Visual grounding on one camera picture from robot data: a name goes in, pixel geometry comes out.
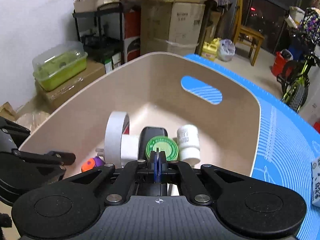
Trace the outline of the orange purple toy knife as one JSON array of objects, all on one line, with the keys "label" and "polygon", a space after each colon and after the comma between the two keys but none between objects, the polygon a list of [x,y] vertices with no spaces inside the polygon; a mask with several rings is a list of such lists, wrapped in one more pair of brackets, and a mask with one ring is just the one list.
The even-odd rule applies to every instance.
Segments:
[{"label": "orange purple toy knife", "polygon": [[99,156],[89,158],[81,165],[81,172],[86,172],[95,167],[103,166],[104,164],[105,162]]}]

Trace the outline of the white plug adapter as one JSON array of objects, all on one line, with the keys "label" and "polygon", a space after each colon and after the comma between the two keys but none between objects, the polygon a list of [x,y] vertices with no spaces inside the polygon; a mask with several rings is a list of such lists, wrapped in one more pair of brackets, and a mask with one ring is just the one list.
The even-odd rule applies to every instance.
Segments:
[{"label": "white plug adapter", "polygon": [[[130,161],[136,161],[138,159],[139,148],[139,136],[123,134],[121,139],[121,168],[124,167]],[[97,156],[99,156],[104,162],[104,148],[95,149]]]}]

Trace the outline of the white pill bottle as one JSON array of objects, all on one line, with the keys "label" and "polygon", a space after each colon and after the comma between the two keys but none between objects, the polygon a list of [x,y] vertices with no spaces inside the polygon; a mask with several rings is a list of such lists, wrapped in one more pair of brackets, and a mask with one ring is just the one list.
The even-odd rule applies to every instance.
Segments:
[{"label": "white pill bottle", "polygon": [[196,126],[187,124],[177,130],[179,158],[190,166],[200,163],[200,140]]}]

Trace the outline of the green round tin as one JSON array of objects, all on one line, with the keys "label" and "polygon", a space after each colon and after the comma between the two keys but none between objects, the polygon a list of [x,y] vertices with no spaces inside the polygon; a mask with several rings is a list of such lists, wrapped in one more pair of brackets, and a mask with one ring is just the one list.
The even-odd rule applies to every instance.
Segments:
[{"label": "green round tin", "polygon": [[145,155],[147,159],[150,158],[151,151],[157,151],[164,152],[167,161],[173,161],[178,159],[178,145],[177,143],[166,136],[155,136],[151,138],[147,145],[145,150]]}]

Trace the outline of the white tape roll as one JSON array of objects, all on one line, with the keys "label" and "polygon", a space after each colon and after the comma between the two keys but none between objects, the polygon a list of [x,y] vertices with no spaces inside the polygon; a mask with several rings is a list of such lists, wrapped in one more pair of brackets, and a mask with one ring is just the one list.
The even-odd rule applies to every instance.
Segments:
[{"label": "white tape roll", "polygon": [[116,168],[121,168],[121,139],[123,132],[130,126],[126,112],[113,111],[107,121],[104,139],[104,159]]}]

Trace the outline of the beige plastic storage basket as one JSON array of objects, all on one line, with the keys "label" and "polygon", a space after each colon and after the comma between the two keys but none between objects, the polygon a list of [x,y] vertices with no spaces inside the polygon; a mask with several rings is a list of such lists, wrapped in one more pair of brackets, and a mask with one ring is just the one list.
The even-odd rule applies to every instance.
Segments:
[{"label": "beige plastic storage basket", "polygon": [[211,68],[170,53],[141,56],[106,74],[61,105],[22,144],[44,154],[72,152],[67,176],[103,146],[108,118],[123,111],[130,133],[163,127],[174,138],[179,127],[199,130],[200,162],[250,176],[260,132],[260,105],[247,88]]}]

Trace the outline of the cardboard box under container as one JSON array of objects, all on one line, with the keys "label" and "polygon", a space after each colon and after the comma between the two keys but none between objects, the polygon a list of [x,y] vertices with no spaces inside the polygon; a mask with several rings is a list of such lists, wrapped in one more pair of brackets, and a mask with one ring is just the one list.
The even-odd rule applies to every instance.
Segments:
[{"label": "cardboard box under container", "polygon": [[46,102],[49,109],[54,111],[80,90],[105,74],[105,66],[102,63],[89,59],[85,70],[50,92],[46,92],[37,82],[35,84],[38,94]]}]

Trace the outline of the green lidded plastic container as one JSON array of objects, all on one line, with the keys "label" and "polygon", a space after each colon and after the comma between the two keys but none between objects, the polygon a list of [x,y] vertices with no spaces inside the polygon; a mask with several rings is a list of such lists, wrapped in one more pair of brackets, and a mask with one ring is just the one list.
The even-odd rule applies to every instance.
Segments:
[{"label": "green lidded plastic container", "polygon": [[87,67],[88,53],[78,41],[68,41],[43,52],[32,60],[33,77],[50,92]]}]

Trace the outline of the blue silicone mat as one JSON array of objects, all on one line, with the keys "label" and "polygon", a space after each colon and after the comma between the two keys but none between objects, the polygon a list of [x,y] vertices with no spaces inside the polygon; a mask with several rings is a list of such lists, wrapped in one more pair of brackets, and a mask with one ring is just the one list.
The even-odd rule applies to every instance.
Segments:
[{"label": "blue silicone mat", "polygon": [[189,54],[202,64],[244,86],[260,105],[260,132],[251,176],[288,187],[307,205],[298,239],[319,239],[319,207],[312,204],[312,162],[319,157],[319,133],[269,92],[227,68]]}]

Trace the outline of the tissue pack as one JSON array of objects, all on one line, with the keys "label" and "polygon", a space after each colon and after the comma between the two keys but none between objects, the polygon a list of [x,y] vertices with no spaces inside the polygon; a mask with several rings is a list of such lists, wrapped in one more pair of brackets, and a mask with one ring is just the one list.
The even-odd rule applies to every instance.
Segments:
[{"label": "tissue pack", "polygon": [[320,157],[311,164],[312,171],[312,205],[320,207]]}]

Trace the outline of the yellow detergent jug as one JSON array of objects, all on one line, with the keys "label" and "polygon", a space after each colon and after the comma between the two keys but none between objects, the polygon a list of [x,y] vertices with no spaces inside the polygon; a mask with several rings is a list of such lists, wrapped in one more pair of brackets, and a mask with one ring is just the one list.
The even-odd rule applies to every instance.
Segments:
[{"label": "yellow detergent jug", "polygon": [[217,58],[220,48],[221,38],[215,38],[212,42],[204,42],[201,56],[210,61],[214,61]]}]

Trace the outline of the black metal shelf rack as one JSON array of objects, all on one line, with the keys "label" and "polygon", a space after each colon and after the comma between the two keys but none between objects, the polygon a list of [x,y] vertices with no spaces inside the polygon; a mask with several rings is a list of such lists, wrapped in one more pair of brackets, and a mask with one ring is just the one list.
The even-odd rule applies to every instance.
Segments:
[{"label": "black metal shelf rack", "polygon": [[[82,43],[88,56],[97,62],[104,63],[112,59],[113,55],[120,54],[120,64],[124,64],[124,31],[123,31],[123,5],[121,2],[103,4],[95,11],[72,13],[75,22],[78,41]],[[105,15],[118,14],[119,38],[110,37],[106,31],[107,26],[102,24],[101,18]],[[79,19],[92,19],[94,33],[80,35]]]}]

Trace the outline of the tied plastic bag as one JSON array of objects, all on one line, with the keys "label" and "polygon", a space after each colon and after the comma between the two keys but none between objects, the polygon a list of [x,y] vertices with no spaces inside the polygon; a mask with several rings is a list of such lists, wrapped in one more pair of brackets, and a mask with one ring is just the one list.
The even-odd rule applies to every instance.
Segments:
[{"label": "tied plastic bag", "polygon": [[229,39],[220,40],[220,46],[217,55],[221,61],[231,61],[233,56],[235,55],[234,43]]}]

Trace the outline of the green black bicycle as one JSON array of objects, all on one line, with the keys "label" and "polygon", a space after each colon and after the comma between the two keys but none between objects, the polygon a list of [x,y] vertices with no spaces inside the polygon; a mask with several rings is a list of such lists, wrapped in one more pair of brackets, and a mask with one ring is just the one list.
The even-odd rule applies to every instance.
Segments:
[{"label": "green black bicycle", "polygon": [[308,97],[310,69],[319,66],[319,56],[315,53],[316,42],[306,32],[291,29],[290,37],[297,42],[302,53],[298,61],[285,63],[282,72],[277,75],[277,82],[281,84],[283,93],[281,102],[298,113]]}]

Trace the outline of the lower stacked cardboard box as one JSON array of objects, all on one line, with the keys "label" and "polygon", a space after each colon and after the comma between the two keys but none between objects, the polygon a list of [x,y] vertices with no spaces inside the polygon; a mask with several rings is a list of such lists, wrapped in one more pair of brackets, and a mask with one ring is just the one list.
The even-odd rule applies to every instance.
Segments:
[{"label": "lower stacked cardboard box", "polygon": [[142,3],[140,53],[164,51],[185,56],[195,53],[204,15],[204,4]]}]

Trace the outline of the beige tray on shelf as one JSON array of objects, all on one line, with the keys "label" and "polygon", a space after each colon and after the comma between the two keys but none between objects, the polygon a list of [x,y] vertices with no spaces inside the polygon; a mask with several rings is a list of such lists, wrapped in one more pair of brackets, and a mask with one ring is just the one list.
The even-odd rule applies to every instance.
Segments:
[{"label": "beige tray on shelf", "polygon": [[108,3],[118,3],[120,0],[83,0],[74,2],[75,12],[93,12],[98,7]]}]

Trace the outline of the wooden chair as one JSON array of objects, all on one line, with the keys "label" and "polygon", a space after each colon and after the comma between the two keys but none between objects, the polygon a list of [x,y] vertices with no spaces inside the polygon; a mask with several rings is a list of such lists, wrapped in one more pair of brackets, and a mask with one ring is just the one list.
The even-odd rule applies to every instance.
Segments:
[{"label": "wooden chair", "polygon": [[233,43],[241,43],[249,46],[249,59],[251,59],[254,51],[253,58],[251,59],[251,66],[255,65],[261,45],[264,41],[264,36],[259,32],[250,27],[242,25],[242,7],[244,0],[236,1],[235,20],[233,25]]}]

